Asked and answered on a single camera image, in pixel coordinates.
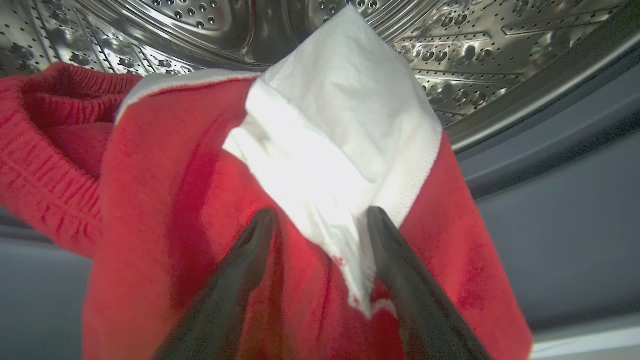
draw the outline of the white garment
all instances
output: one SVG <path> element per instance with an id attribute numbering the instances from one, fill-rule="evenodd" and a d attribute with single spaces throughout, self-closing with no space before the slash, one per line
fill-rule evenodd
<path id="1" fill-rule="evenodd" d="M 399 227 L 442 138 L 411 69 L 347 6 L 256 80 L 246 109 L 223 148 L 341 265 L 349 304 L 371 317 L 365 212 L 380 206 Z"/>

